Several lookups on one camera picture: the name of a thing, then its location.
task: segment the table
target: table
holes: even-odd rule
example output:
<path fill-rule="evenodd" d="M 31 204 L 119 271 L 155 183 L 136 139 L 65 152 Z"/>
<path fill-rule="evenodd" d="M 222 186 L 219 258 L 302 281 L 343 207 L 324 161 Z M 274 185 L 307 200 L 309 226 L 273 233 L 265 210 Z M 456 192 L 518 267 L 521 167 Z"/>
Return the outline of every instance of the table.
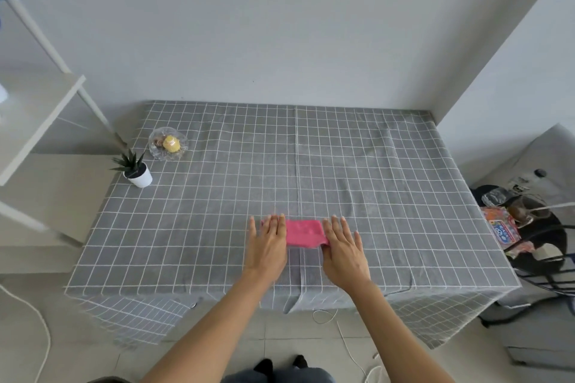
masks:
<path fill-rule="evenodd" d="M 223 297 L 249 215 L 344 215 L 372 279 L 431 347 L 519 285 L 428 112 L 154 101 L 135 150 L 163 126 L 190 150 L 147 152 L 147 188 L 112 181 L 66 288 L 124 342 L 157 343 L 199 299 Z M 320 252 L 290 248 L 261 307 L 353 307 Z"/>

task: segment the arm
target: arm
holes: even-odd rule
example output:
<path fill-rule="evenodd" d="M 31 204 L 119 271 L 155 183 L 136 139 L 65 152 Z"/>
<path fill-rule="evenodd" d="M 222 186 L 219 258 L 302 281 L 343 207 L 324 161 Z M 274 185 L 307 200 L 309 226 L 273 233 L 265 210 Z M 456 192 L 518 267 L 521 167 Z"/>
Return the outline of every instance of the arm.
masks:
<path fill-rule="evenodd" d="M 330 247 L 323 247 L 327 277 L 346 291 L 376 344 L 393 383 L 454 383 L 427 354 L 371 281 L 361 237 L 351 234 L 345 218 L 324 219 Z"/>
<path fill-rule="evenodd" d="M 240 280 L 164 357 L 141 383 L 219 383 L 241 333 L 287 261 L 285 217 L 268 217 L 257 236 L 249 219 Z"/>

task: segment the hand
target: hand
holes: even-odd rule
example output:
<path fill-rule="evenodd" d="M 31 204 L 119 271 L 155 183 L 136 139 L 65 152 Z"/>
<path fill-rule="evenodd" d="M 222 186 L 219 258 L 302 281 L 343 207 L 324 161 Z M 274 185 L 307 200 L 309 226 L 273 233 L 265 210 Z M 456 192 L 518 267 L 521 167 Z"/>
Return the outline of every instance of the hand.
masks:
<path fill-rule="evenodd" d="M 284 270 L 288 261 L 287 253 L 284 214 L 279 218 L 277 215 L 269 215 L 259 231 L 259 236 L 254 217 L 249 217 L 244 273 L 255 273 L 255 279 L 269 288 Z"/>
<path fill-rule="evenodd" d="M 329 221 L 323 220 L 328 246 L 321 246 L 324 255 L 323 269 L 332 283 L 348 294 L 355 288 L 371 281 L 367 259 L 363 254 L 361 237 L 356 231 L 351 235 L 345 218 L 341 217 L 341 227 L 334 215 Z"/>

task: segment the potted plant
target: potted plant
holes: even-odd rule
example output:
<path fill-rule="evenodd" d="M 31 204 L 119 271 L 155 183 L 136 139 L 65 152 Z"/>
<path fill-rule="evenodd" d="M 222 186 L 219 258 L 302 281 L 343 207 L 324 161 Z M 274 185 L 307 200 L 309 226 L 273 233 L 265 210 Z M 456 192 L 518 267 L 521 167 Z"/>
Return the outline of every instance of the potted plant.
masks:
<path fill-rule="evenodd" d="M 112 168 L 112 170 L 122 171 L 124 177 L 131 183 L 136 185 L 138 188 L 145 188 L 152 183 L 152 175 L 148 170 L 148 166 L 142 161 L 142 159 L 144 159 L 144 154 L 142 154 L 140 159 L 138 159 L 134 151 L 128 150 L 127 156 L 122 153 L 121 158 L 111 159 L 120 165 L 120 167 Z"/>

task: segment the person's left hand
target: person's left hand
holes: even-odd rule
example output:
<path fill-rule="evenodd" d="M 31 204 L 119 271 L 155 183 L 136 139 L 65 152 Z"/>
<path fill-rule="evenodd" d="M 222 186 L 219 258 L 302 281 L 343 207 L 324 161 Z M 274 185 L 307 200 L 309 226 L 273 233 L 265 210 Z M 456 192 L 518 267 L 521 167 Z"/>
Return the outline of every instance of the person's left hand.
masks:
<path fill-rule="evenodd" d="M 268 216 L 259 231 L 259 236 L 254 217 L 250 217 L 244 272 L 255 273 L 258 281 L 264 282 L 267 287 L 271 286 L 279 278 L 288 261 L 286 233 L 284 214 L 279 217 Z"/>

